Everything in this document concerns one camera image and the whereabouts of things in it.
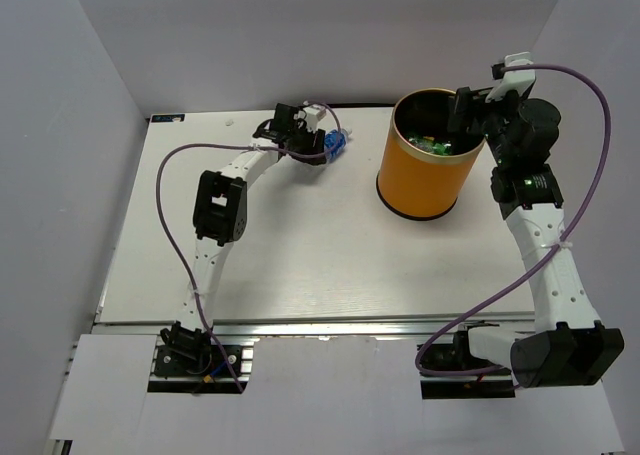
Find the clear bottle blue label white cap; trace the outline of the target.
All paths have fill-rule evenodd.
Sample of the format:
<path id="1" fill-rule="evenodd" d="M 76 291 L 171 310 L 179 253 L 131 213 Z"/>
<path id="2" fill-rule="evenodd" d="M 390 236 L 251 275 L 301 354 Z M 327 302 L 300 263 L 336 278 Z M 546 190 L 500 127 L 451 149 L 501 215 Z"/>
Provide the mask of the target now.
<path id="1" fill-rule="evenodd" d="M 325 134 L 324 154 L 327 163 L 334 162 L 344 151 L 352 130 L 349 127 L 333 129 Z"/>

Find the green plastic bottle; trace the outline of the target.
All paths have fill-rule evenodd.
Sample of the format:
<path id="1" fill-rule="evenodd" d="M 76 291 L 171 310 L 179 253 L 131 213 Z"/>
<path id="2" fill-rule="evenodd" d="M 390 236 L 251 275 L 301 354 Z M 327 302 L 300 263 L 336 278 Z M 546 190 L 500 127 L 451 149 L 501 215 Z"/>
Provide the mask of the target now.
<path id="1" fill-rule="evenodd" d="M 416 149 L 437 156 L 450 156 L 453 154 L 453 144 L 448 140 L 441 140 L 433 136 L 409 133 L 406 137 L 409 144 Z"/>

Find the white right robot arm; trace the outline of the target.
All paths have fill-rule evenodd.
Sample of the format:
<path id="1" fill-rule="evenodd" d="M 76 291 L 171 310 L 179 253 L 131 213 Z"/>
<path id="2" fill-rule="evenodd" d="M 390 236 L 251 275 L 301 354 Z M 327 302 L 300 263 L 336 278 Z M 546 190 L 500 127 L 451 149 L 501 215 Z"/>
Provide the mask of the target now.
<path id="1" fill-rule="evenodd" d="M 447 129 L 484 139 L 495 160 L 491 192 L 513 235 L 534 304 L 534 334 L 475 324 L 454 336 L 453 365 L 466 376 L 507 369 L 522 388 L 591 386 L 624 349 L 582 284 L 566 239 L 563 197 L 548 163 L 561 115 L 551 103 L 515 90 L 458 89 Z"/>

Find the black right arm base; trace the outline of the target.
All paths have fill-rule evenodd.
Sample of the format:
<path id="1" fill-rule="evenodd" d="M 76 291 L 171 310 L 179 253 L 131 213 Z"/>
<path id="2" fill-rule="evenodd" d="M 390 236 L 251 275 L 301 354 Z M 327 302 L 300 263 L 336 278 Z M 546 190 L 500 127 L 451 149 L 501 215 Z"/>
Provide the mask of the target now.
<path id="1" fill-rule="evenodd" d="M 421 355 L 420 365 L 433 371 L 421 376 L 423 400 L 508 399 L 518 389 L 509 370 L 488 371 L 491 362 L 471 355 L 466 328 L 431 344 Z"/>

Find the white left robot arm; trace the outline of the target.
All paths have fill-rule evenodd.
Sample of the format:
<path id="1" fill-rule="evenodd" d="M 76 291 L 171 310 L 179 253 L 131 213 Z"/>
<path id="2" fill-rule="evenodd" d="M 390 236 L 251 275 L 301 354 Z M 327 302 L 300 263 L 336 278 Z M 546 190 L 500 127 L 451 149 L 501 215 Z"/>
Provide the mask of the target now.
<path id="1" fill-rule="evenodd" d="M 196 236 L 193 263 L 187 262 L 173 236 L 169 231 L 165 232 L 187 271 L 195 309 L 205 331 L 212 329 L 205 308 L 215 297 L 229 252 L 247 226 L 250 187 L 285 156 L 309 165 L 325 164 L 331 148 L 325 145 L 326 132 L 318 124 L 331 111 L 319 103 L 278 104 L 273 117 L 255 130 L 248 146 L 192 143 L 172 150 L 162 160 L 156 176 L 156 190 L 160 189 L 163 170 L 169 160 L 180 152 L 212 148 L 239 153 L 224 168 L 204 171 L 200 175 L 192 215 Z"/>

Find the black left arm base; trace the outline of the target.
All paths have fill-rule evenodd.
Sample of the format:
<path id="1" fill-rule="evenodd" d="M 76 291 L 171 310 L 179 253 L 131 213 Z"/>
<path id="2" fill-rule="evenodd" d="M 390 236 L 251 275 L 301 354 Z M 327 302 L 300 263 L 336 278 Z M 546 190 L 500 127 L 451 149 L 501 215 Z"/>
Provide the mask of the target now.
<path id="1" fill-rule="evenodd" d="M 242 388 L 243 347 L 224 345 L 228 362 L 220 348 L 201 329 L 190 330 L 175 322 L 159 332 L 154 352 L 149 393 L 187 395 L 239 395 L 241 391 L 229 370 L 232 366 Z"/>

